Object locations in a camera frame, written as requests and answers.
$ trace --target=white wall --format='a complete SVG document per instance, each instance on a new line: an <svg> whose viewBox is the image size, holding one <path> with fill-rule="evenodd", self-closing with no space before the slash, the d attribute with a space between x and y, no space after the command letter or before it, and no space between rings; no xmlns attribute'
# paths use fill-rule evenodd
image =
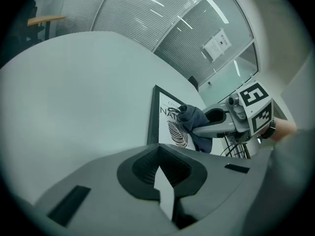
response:
<svg viewBox="0 0 315 236"><path fill-rule="evenodd" d="M246 144L250 156L256 155L259 150L259 142L257 136L253 136Z"/></svg>
<svg viewBox="0 0 315 236"><path fill-rule="evenodd" d="M312 51L289 85L282 98L298 128L315 127L315 54Z"/></svg>
<svg viewBox="0 0 315 236"><path fill-rule="evenodd" d="M222 146L221 139L213 138L211 155L220 155L223 150L224 148Z"/></svg>
<svg viewBox="0 0 315 236"><path fill-rule="evenodd" d="M237 0L253 30L260 81L288 120L293 120L281 93L300 70L312 40L287 0Z"/></svg>
<svg viewBox="0 0 315 236"><path fill-rule="evenodd" d="M241 58L247 60L255 67L257 67L257 59L254 47L247 48L245 51L243 51L243 53L241 54Z"/></svg>
<svg viewBox="0 0 315 236"><path fill-rule="evenodd" d="M220 141L221 141L223 150L220 153L215 154L215 155L225 156L228 153L227 144L226 144L224 138L220 138Z"/></svg>

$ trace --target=dark cloth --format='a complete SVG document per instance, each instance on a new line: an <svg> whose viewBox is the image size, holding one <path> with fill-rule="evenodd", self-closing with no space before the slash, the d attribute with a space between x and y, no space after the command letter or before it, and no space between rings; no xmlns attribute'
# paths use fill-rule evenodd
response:
<svg viewBox="0 0 315 236"><path fill-rule="evenodd" d="M212 138L198 137L192 133L194 128L210 122L206 115L199 108L191 105L184 104L178 109L180 113L177 115L177 118L191 135L196 148L203 153L209 154L212 150Z"/></svg>

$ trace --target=paper sign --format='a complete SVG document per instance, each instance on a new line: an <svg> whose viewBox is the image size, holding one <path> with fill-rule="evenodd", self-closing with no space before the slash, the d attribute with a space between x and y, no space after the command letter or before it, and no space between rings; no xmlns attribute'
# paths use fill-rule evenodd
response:
<svg viewBox="0 0 315 236"><path fill-rule="evenodd" d="M212 62L214 62L231 46L224 29L221 29L203 48L210 54Z"/></svg>
<svg viewBox="0 0 315 236"><path fill-rule="evenodd" d="M159 191L160 203L159 206L162 211L166 214L169 220L172 220L173 216L173 207L174 207L174 189L164 172L160 168L157 169L154 189Z"/></svg>

